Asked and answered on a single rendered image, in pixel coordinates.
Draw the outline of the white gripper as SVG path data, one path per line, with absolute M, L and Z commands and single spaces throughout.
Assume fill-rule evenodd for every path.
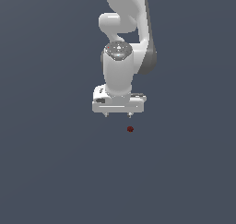
M 120 112 L 127 113 L 129 118 L 132 117 L 135 112 L 144 111 L 144 103 L 147 100 L 147 96 L 143 93 L 128 93 L 126 96 L 110 96 L 105 86 L 97 86 L 93 91 L 92 111 L 102 112 L 105 117 L 109 116 L 109 113 Z

